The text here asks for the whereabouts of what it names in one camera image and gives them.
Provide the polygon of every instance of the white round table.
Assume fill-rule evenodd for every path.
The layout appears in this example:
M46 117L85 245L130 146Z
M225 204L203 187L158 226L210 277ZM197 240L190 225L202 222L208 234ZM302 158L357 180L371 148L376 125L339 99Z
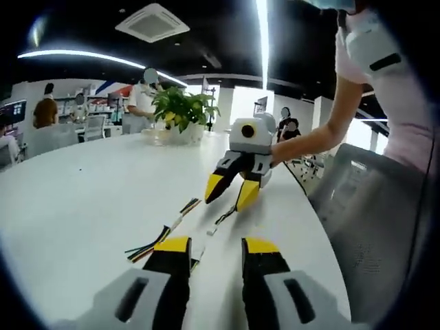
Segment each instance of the white round table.
M182 207L203 199L228 135L206 133L200 147L149 146L124 135L29 159L0 174L1 249L13 277L43 321L73 320L94 294L133 266L124 251L150 243ZM197 248L236 201L242 179L210 205L201 203L171 236ZM330 242L290 172L277 166L258 201L223 222L190 279L184 329L247 329L241 300L241 237L268 239L291 270L304 270L350 319L344 281Z

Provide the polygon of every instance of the ceiling light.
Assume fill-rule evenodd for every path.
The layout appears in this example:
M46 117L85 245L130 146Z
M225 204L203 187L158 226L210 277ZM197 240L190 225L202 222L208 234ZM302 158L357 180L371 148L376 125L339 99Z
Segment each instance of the ceiling light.
M267 0L255 0L260 23L261 39L261 67L263 76L263 89L267 89L267 76L269 71L269 23L267 22Z
M363 118L359 119L361 122L388 122L387 118Z
M129 60L123 60L121 58L98 54L98 53L84 52L82 50L67 50L67 49L39 50L36 52L29 52L29 53L24 53L24 54L18 55L17 58L28 58L28 57L37 57L37 56L46 56L46 55L75 55L75 56L87 56L87 57L94 57L94 58L102 58L104 60L129 65L131 67L137 67L138 69L142 69L142 70L145 69L144 65L137 64L137 63L131 62ZM169 76L168 74L164 74L163 72L157 71L157 74L159 74L159 76L162 76L166 79L174 81L175 83L182 85L184 87L188 86L183 81L180 81L176 78L173 78L173 77Z

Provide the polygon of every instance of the potted plant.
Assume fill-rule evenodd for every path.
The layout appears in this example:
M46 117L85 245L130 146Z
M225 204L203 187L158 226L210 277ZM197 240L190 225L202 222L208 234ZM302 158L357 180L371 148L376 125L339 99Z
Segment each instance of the potted plant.
M209 116L218 107L211 107L213 96L198 94L185 95L181 89L171 87L160 91L153 99L155 120L164 120L171 130L174 143L183 144L200 141Z

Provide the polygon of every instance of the brown shirt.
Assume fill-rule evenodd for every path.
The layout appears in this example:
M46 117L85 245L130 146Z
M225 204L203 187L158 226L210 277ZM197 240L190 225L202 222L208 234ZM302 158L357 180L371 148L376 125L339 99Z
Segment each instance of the brown shirt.
M55 117L58 113L56 102L51 98L45 98L38 102L34 110L36 129L55 124Z

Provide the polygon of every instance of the window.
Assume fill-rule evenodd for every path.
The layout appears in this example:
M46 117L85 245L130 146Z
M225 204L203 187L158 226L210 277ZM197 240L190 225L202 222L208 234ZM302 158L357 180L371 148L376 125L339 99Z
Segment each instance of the window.
M214 102L213 102L213 106L217 107L217 104L219 102L219 94L220 94L220 85L209 85L209 89L215 89L214 91ZM201 94L201 85L189 85L186 89L185 89L185 93L191 93L194 95L197 94ZM215 122L215 120L217 119L217 114L215 114L214 118L212 119L212 123Z
M354 119L346 134L346 143L370 150L371 145L371 127L358 119Z
M387 144L388 144L388 138L385 135L379 133L377 135L376 153L378 153L379 155L383 155L384 149Z
M266 112L274 111L274 92L264 91L258 88L235 87L232 97L232 109L230 124L234 124L237 118L251 118L254 116L255 102L259 98L267 96Z

